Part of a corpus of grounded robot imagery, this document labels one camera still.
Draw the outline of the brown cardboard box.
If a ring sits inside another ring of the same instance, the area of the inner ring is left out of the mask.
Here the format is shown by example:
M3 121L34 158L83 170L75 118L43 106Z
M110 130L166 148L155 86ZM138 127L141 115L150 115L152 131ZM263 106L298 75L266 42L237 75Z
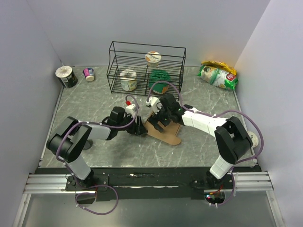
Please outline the brown cardboard box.
M179 123L170 122L168 126L164 126L159 122L158 125L163 128L163 132L156 130L150 122L146 121L144 126L148 131L147 134L170 145L175 146L181 143L181 139L178 137L181 127Z

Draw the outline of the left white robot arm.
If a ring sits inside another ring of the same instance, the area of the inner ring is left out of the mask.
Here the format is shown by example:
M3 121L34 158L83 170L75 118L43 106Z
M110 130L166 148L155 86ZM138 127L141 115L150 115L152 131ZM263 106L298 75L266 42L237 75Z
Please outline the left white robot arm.
M81 155L82 151L90 148L93 140L111 140L119 131L127 131L135 136L148 132L136 109L126 110L115 106L102 122L67 117L50 136L46 147L66 166L77 185L83 190L89 190L96 181L92 168Z

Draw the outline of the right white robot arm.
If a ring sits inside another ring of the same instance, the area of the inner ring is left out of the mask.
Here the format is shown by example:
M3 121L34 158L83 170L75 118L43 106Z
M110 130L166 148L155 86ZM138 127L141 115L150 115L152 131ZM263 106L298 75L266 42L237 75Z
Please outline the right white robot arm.
M202 114L190 105L181 105L172 94L161 98L151 96L146 101L153 114L148 118L154 128L163 132L164 126L171 122L189 126L208 133L216 139L219 157L211 166L207 176L207 184L211 188L218 188L223 184L223 177L237 163L237 161L252 148L253 141L245 130L239 118L220 118Z

